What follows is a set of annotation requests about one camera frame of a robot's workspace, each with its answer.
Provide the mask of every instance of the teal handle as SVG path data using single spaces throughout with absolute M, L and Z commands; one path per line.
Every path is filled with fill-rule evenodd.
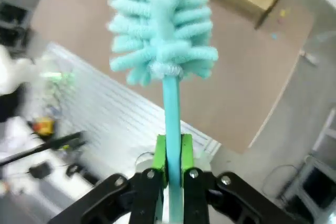
M 182 223 L 180 81 L 178 77 L 166 76 L 162 87 L 169 175 L 169 222 Z

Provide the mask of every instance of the brown table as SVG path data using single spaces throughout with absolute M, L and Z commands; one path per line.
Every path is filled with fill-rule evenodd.
M 181 83 L 181 118 L 237 152 L 257 137 L 277 105 L 298 61 L 298 52 L 313 24 L 294 0 L 280 0 L 264 25 L 253 23 L 212 0 L 213 40 L 219 61 L 206 81 Z M 283 24 L 282 8 L 290 8 Z M 109 68 L 113 16 L 107 0 L 41 0 L 32 27 L 45 39 L 64 46 L 111 78 L 125 84 L 125 73 Z M 162 106 L 161 84 L 130 87 Z

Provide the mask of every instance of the gray floor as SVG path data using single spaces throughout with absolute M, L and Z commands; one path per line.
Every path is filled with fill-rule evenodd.
M 232 170 L 259 191 L 275 167 L 300 166 L 336 102 L 336 36 L 328 33 L 336 31 L 336 11 L 324 0 L 300 1 L 316 14 L 304 50 L 316 56 L 319 65 L 315 67 L 301 58 L 254 145 L 243 155 L 222 147 L 212 162 L 215 173 Z M 272 175 L 264 188 L 270 199 L 294 173 L 293 168 L 284 167 Z

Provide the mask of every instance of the microfiber duster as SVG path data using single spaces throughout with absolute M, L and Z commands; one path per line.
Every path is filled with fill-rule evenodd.
M 117 34 L 110 60 L 113 71 L 130 69 L 129 84 L 163 83 L 170 221 L 182 220 L 181 125 L 179 82 L 192 74 L 208 78 L 217 50 L 208 46 L 211 10 L 208 0 L 109 0 L 117 10 L 108 29 Z

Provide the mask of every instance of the slatted surface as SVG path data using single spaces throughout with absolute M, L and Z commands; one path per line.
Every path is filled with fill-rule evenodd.
M 154 151 L 156 136 L 165 134 L 161 107 L 112 80 L 61 46 L 50 44 L 45 54 L 57 59 L 60 71 L 74 75 L 70 87 L 60 87 L 60 130 L 62 135 L 77 130 L 87 132 L 88 148 L 83 158 L 97 169 L 97 173 L 108 175 L 111 170 L 128 172 L 134 169 L 140 154 Z M 41 107 L 43 102 L 41 99 L 33 100 L 30 107 L 36 113 L 41 110 L 37 107 Z M 182 121 L 181 132 L 193 135 L 197 156 L 205 155 L 212 159 L 220 147 L 218 142 Z

